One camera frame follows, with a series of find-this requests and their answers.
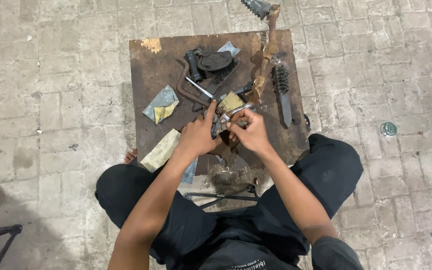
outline yellow sandpaper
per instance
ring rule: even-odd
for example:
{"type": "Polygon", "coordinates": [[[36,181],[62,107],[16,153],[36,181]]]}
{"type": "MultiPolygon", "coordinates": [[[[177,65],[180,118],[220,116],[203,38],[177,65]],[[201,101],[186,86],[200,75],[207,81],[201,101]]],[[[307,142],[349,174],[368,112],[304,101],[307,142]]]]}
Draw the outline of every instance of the yellow sandpaper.
{"type": "Polygon", "coordinates": [[[154,108],[154,123],[157,125],[160,120],[163,120],[166,117],[170,116],[173,113],[174,108],[176,107],[176,105],[179,102],[180,101],[177,99],[173,103],[171,103],[171,105],[169,105],[167,107],[155,107],[154,108]]]}
{"type": "Polygon", "coordinates": [[[178,145],[180,136],[181,134],[176,129],[171,129],[171,131],[159,141],[156,147],[141,160],[141,164],[151,172],[163,166],[164,163],[170,159],[173,150],[178,145]]]}
{"type": "Polygon", "coordinates": [[[237,107],[243,106],[244,102],[241,98],[231,91],[225,98],[219,103],[219,107],[223,107],[226,112],[231,111],[237,107]]]}

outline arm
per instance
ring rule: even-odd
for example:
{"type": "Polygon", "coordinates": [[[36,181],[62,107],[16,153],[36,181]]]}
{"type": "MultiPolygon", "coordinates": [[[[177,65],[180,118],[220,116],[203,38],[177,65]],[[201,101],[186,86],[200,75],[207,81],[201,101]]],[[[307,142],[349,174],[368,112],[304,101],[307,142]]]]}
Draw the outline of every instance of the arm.
{"type": "Polygon", "coordinates": [[[206,119],[198,117],[183,128],[164,169],[141,196],[119,231],[108,270],[149,268],[149,249],[166,220],[184,171],[196,157],[221,143],[221,138],[211,138],[215,109],[216,102],[212,102],[206,119]]]}
{"type": "Polygon", "coordinates": [[[308,241],[313,244],[321,236],[337,238],[324,207],[309,189],[287,167],[268,141],[263,117],[249,109],[239,111],[233,120],[248,117],[249,126],[243,130],[237,125],[229,125],[230,138],[241,143],[261,159],[273,179],[287,211],[308,241]]]}

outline person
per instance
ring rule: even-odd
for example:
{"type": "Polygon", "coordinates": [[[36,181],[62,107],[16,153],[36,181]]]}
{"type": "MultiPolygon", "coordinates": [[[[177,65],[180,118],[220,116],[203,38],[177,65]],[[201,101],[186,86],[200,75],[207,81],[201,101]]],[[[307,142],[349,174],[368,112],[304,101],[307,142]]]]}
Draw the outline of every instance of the person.
{"type": "Polygon", "coordinates": [[[288,168],[268,141],[263,117],[243,109],[232,119],[248,117],[249,125],[228,124],[229,137],[261,159],[274,185],[236,216],[204,212],[177,191],[189,164],[221,143],[210,134],[215,109],[212,102],[206,119],[183,128],[158,175],[117,164],[98,179],[96,198],[120,228],[108,269],[148,269],[148,255],[168,270],[299,269],[310,245],[314,269],[363,269],[331,222],[363,173],[349,144],[312,134],[310,153],[288,168]]]}

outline serrated metal blade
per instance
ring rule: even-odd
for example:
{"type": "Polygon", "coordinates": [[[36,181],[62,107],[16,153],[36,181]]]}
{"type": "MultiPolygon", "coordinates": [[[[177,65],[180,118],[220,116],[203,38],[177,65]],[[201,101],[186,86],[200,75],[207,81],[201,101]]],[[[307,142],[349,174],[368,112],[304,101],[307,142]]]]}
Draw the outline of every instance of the serrated metal blade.
{"type": "Polygon", "coordinates": [[[272,4],[260,0],[241,0],[254,15],[263,20],[268,14],[272,4]]]}

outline black handle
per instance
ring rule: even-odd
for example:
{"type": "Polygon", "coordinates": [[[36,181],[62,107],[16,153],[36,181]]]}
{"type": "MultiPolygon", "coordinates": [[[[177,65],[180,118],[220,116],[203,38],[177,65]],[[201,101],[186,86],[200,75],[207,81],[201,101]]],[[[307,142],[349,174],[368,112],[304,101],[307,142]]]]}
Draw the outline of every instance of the black handle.
{"type": "Polygon", "coordinates": [[[191,70],[191,80],[195,83],[201,83],[203,81],[203,77],[198,71],[198,60],[196,59],[195,51],[189,50],[185,54],[186,61],[189,63],[189,69],[191,70]]]}

